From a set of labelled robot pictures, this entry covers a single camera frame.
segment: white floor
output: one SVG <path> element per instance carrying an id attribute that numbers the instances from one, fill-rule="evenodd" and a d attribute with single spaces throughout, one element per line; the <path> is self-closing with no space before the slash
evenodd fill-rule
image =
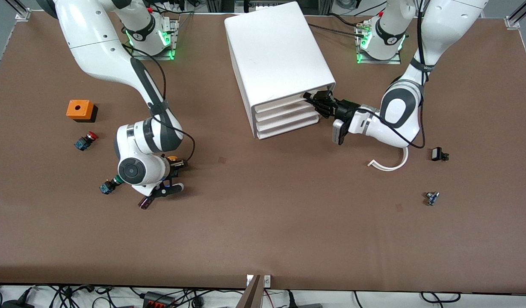
<path id="1" fill-rule="evenodd" d="M 0 292 L 3 294 L 4 300 L 16 300 L 28 288 L 28 285 L 5 285 L 0 287 Z M 153 288 L 134 288 L 138 293 L 152 291 L 161 294 L 166 294 L 181 289 L 153 289 Z M 46 308 L 55 295 L 55 291 L 49 287 L 36 287 L 28 296 L 28 304 L 36 308 Z M 262 308 L 280 308 L 288 306 L 288 293 L 284 290 L 269 290 L 273 306 L 271 306 L 268 298 L 263 298 Z M 298 306 L 308 304 L 321 304 L 323 308 L 359 308 L 355 302 L 354 293 L 347 291 L 300 291 L 293 290 L 296 304 Z M 438 304 L 429 304 L 424 302 L 420 293 L 405 293 L 405 292 L 357 292 L 358 298 L 363 308 L 438 308 Z M 115 288 L 110 292 L 113 303 L 117 307 L 133 306 L 141 308 L 143 300 L 136 296 L 129 288 Z M 456 296 L 452 294 L 437 295 L 442 300 L 449 300 Z M 79 291 L 73 296 L 73 300 L 80 306 L 80 308 L 92 307 L 94 300 L 101 295 L 95 292 L 88 293 L 86 291 Z M 238 293 L 220 293 L 211 292 L 203 296 L 203 308 L 233 308 L 238 303 L 241 294 Z M 432 299 L 430 294 L 427 294 L 428 299 Z M 56 300 L 55 307 L 59 307 L 61 302 Z M 94 307 L 109 308 L 109 303 L 104 300 L 97 300 Z M 189 308 L 184 304 L 180 308 Z M 480 295 L 480 294 L 462 294 L 458 302 L 452 304 L 444 304 L 444 308 L 526 308 L 526 296 L 505 296 L 505 295 Z"/>

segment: gray floor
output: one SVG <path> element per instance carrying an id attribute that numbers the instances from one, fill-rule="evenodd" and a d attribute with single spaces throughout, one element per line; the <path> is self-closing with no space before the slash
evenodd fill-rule
<path id="1" fill-rule="evenodd" d="M 39 9 L 35 0 L 22 0 L 22 2 L 26 6 L 32 9 Z M 352 10 L 348 12 L 347 14 L 349 15 L 356 14 L 356 12 L 365 10 L 366 8 L 379 4 L 380 2 L 381 0 L 363 0 L 361 2 L 359 9 Z M 503 18 L 504 16 L 513 12 L 522 2 L 523 2 L 522 0 L 516 0 L 516 1 L 492 0 L 489 2 L 489 4 L 485 8 L 485 11 L 484 11 L 485 17 L 486 18 Z M 379 10 L 380 9 L 378 8 L 378 9 L 370 10 L 367 13 L 374 14 L 378 12 Z M 344 10 L 338 7 L 337 4 L 334 3 L 333 11 L 337 12 L 338 14 L 344 14 L 348 10 Z M 3 52 L 5 50 L 9 35 L 14 28 L 14 24 L 15 24 L 14 17 L 15 17 L 14 10 L 11 7 L 9 7 L 9 5 L 4 0 L 0 0 L 0 61 L 1 61 L 1 56 L 3 55 Z M 522 34 L 523 41 L 525 42 L 525 47 L 526 47 L 526 18 L 521 22 L 521 34 Z"/>

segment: white clip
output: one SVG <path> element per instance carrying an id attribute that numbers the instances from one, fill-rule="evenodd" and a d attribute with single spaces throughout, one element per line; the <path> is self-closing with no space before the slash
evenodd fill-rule
<path id="1" fill-rule="evenodd" d="M 400 168 L 401 166 L 403 166 L 405 164 L 405 162 L 408 161 L 408 148 L 404 148 L 404 158 L 402 158 L 402 162 L 398 165 L 398 166 L 383 166 L 382 164 L 379 164 L 378 162 L 376 162 L 375 160 L 372 160 L 371 162 L 369 162 L 369 164 L 367 164 L 367 166 L 374 166 L 375 168 L 381 170 L 381 171 L 394 171 L 398 168 Z"/>

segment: orange and black cube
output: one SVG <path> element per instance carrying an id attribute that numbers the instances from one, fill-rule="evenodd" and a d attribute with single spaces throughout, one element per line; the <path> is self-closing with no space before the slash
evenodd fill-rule
<path id="1" fill-rule="evenodd" d="M 66 116 L 74 121 L 79 122 L 95 122 L 95 117 L 98 114 L 98 107 L 89 100 L 72 99 L 69 101 Z"/>

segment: white box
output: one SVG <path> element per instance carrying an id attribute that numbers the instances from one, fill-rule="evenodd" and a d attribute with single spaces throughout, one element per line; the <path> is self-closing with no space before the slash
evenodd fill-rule
<path id="1" fill-rule="evenodd" d="M 333 90 L 335 80 L 297 2 L 229 17 L 225 29 L 254 137 L 317 123 L 302 96 Z"/>

